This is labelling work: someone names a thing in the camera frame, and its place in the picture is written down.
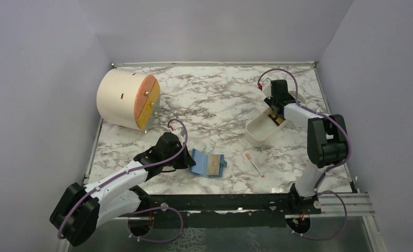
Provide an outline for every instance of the white wall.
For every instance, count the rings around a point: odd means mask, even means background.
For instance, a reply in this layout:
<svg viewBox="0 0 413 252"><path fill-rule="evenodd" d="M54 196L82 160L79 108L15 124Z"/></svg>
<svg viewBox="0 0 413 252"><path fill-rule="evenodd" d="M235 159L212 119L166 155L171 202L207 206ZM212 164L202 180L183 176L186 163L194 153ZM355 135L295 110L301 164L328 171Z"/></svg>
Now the white wall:
<svg viewBox="0 0 413 252"><path fill-rule="evenodd" d="M354 0L318 70L388 251L413 251L413 0Z"/></svg>
<svg viewBox="0 0 413 252"><path fill-rule="evenodd" d="M0 0L0 251L54 251L49 216L81 181L109 61L76 0Z"/></svg>
<svg viewBox="0 0 413 252"><path fill-rule="evenodd" d="M113 62L319 60L352 0L79 0Z"/></svg>

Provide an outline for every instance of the purple cable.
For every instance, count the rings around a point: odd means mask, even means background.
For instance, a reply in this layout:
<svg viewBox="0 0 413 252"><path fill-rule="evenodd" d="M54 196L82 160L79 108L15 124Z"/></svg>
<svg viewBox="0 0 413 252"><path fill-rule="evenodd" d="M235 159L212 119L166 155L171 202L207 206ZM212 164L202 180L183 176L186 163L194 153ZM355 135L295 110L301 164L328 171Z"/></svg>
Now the purple cable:
<svg viewBox="0 0 413 252"><path fill-rule="evenodd" d="M186 146L187 146L188 131L187 131L187 128L185 127L185 124L183 124L183 122L180 121L179 119L175 119L175 118L168 121L168 125L167 125L168 128L169 128L169 124L170 124L171 122L173 122L173 121L176 121L176 122L180 123L180 124L182 125L182 127L183 127L183 130L185 131L185 141L184 141L184 143L183 143L183 147L182 147L174 156L172 156L172 157L170 157L170 158L168 158L168 159L166 159L166 160L163 160L163 161L160 161L160 162L157 162L157 163L152 163L152 164L147 164L147 165L142 165L142 166L139 166L139 167L131 168L131 169L128 170L128 173L129 173L129 172L133 172L133 171L137 171L137 170L140 170L140 169L145 169L145 168L148 168L148 167L153 167L153 166L157 166L157 165L161 165L161 164L167 163L167 162L175 159L178 155L180 155L180 153L182 153L183 149L185 149ZM106 186L106 185L109 184L110 182L118 179L119 177L121 177L121 176L123 176L123 175L125 175L125 174L127 174L126 171L124 171L124 172L122 172L122 173L119 173L119 174L111 177L110 179L104 181L103 183L101 183L100 185L98 185L98 187L99 187L99 188L103 188L104 186ZM64 220L63 220L63 222L61 223L61 226L60 226L59 229L58 229L58 239L60 239L60 240L64 239L64 236L62 235L64 226L65 226L66 223L69 221L71 215L75 212L75 210L78 208L78 206L79 206L87 197L89 197L90 194L92 194L92 193L94 193L94 192L96 192L96 191L97 191L96 188L90 190L88 193L86 193L86 194L72 207L72 209L71 209L71 210L69 211L69 213L66 215L66 217L65 217Z"/></svg>
<svg viewBox="0 0 413 252"><path fill-rule="evenodd" d="M339 167L339 166L344 165L345 163L347 163L347 161L349 160L350 156L352 155L352 144L351 144L351 142L350 142L349 136L347 135L346 131L344 131L343 128L342 128L337 122L335 122L335 120L333 120L332 118L330 118L328 115L326 115L326 114L324 114L324 113L321 113L321 112L317 112L317 111L315 111L315 110L313 110L313 109L310 109L310 108L302 105L302 104L298 101L298 82L296 81L296 78L293 76L293 74L292 74L291 72L289 72L289 71L287 71L287 70L284 70L284 69L282 69L282 68L273 68L273 69L270 69L270 70L268 70L268 71L265 71L265 72L259 77L259 79L257 80L257 84L260 85L262 77L263 77L264 75L266 75L267 73L271 72L271 71L282 71L282 72L285 72L285 73L287 73L288 75L290 75L290 77L292 77L293 81L295 82L295 101L296 101L296 104L297 104L300 108L303 108L303 109L305 109L306 111L308 111L308 112L310 112L310 113L316 114L316 115L318 115L318 116L320 115L320 116L322 116L322 117L325 117L327 120L329 120L333 125L335 125L335 126L338 128L338 130L343 134L344 138L345 138L346 141L347 141L347 156L346 156L346 158L345 158L344 160L342 160L341 162L339 162L339 163L337 163L337 164L334 164L334 165L331 165L331 166L329 166L328 168L326 168L325 172L323 172L323 174L321 174L321 176L318 178L318 180L317 180L316 183L315 183L315 186L314 186L314 187L315 187L315 191L317 192L320 183L323 181L323 179L324 179L325 176L326 176L326 173L327 173L328 171L332 170L333 168Z"/></svg>
<svg viewBox="0 0 413 252"><path fill-rule="evenodd" d="M341 227L341 229L338 232L336 232L335 234L333 234L329 237L320 238L320 237L313 237L313 236L308 236L308 235L304 235L304 234L301 235L301 234L293 231L293 229L290 226L288 226L290 228L290 230L292 230L293 234L295 234L295 235L297 235L301 238L306 238L306 239L309 239L309 240L330 240L330 239L333 239L333 238L337 237L338 235L340 235L344 231L344 229L347 226L347 208L346 208L346 204L344 204L343 199L338 194L336 194L335 192L330 191L330 190L326 190L326 191L323 191L322 193L318 193L318 196L321 196L323 194L328 194L328 193L334 194L339 199L339 201L341 201L341 204L343 205L343 208L344 208L344 224Z"/></svg>
<svg viewBox="0 0 413 252"><path fill-rule="evenodd" d="M130 234L129 238L134 237L134 238L137 238L139 240L144 240L146 242L151 242L151 243L168 243L168 242L171 242L171 241L177 239L177 237L179 237L182 234L182 231L183 231L183 218L182 218L182 215L180 214L180 212L177 211L176 209L174 209L172 207L169 207L169 206L159 206L159 207L153 207L153 208L150 208L150 209L145 209L145 210L133 212L132 214L141 214L141 213L146 213L146 212L159 210L159 209L169 209L169 210L175 212L179 216L180 229L174 237L166 239L166 240L153 240L153 239L141 238L141 236L135 236L128 227L128 231L129 231L129 234Z"/></svg>

